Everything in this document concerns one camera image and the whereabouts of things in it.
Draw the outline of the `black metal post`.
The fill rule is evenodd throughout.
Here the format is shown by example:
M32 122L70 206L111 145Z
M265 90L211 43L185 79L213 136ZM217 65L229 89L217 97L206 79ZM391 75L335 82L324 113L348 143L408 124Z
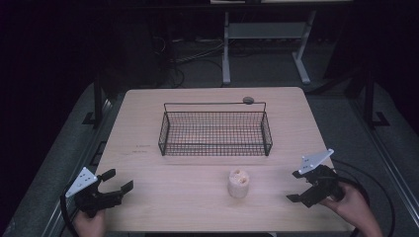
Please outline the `black metal post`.
M106 96L103 89L103 77L97 75L93 82L93 111L88 112L83 119L83 124L92 125L94 129L98 128L104 119L104 108Z
M382 112L374 111L375 100L375 74L369 69L365 80L365 98L363 119L370 129L376 129L378 126L389 126L389 122Z

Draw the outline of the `person's left hand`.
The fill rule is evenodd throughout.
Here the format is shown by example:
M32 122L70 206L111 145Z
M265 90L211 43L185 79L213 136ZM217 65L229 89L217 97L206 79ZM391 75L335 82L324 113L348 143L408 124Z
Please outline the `person's left hand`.
M100 210L90 218L85 212L78 211L73 226L79 237L104 237L106 234L106 212Z

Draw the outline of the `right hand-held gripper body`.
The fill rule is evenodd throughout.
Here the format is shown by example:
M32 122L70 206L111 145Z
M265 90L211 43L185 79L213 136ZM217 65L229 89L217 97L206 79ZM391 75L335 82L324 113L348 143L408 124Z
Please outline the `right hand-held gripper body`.
M305 206L312 207L328 197L337 201L344 197L344 192L339 187L339 176L330 167L323 165L323 162L333 153L333 149L327 149L301 157L298 171L301 174L308 173L306 181L311 184L310 196L303 202Z

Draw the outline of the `black wire basket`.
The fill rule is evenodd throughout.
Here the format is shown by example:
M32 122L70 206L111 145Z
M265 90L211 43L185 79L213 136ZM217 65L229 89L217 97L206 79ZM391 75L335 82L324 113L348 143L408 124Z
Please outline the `black wire basket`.
M267 156L273 147L267 104L166 103L158 139L167 156Z

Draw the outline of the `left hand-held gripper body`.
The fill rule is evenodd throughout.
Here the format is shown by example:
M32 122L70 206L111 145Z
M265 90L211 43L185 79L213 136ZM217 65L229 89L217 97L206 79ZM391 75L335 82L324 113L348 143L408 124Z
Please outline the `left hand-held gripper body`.
M99 186L103 182L98 180L98 176L83 167L64 191L64 198L74 197L76 207L90 218L94 217L99 210L120 205L124 198L121 188L117 191L101 193Z

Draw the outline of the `aluminium rail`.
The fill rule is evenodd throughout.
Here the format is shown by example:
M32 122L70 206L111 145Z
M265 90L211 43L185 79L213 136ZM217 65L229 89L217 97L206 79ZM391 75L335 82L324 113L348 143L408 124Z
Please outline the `aluminium rail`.
M377 153L379 154L385 171L389 174L389 177L393 182L393 186L395 187L413 222L419 229L419 200L414 196L410 187L404 180L401 172L393 162L392 156L377 134L377 126L370 125L370 123L364 117L362 108L358 102L351 100L350 105L353 108L355 115L366 130L368 136L370 137L370 140L372 141Z
M64 198L64 191L83 167L92 173L96 171L100 160L98 149L105 148L106 129L114 104L106 99L104 119L96 129L83 124L86 114L93 108L93 99L81 99L76 103L47 155L44 175L52 180L53 204L41 237L72 237L65 219L72 220L77 208L74 197Z

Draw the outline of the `person's right hand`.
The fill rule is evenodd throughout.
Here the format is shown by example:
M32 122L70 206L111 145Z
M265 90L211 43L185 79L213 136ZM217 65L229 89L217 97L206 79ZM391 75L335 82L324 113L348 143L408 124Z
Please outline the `person's right hand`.
M320 202L341 216L348 223L362 229L371 226L376 220L362 194L352 185L340 183L344 197L337 201L326 198Z

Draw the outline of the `grey metal stand frame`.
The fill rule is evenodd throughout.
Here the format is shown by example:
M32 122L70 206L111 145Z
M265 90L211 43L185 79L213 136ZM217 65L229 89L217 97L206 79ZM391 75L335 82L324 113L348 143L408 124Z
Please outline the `grey metal stand frame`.
M223 54L222 54L222 84L229 85L229 44L232 40L300 40L299 48L292 53L293 62L303 85L310 83L302 61L316 11L311 11L305 22L290 23L232 23L229 13L224 14L223 23Z

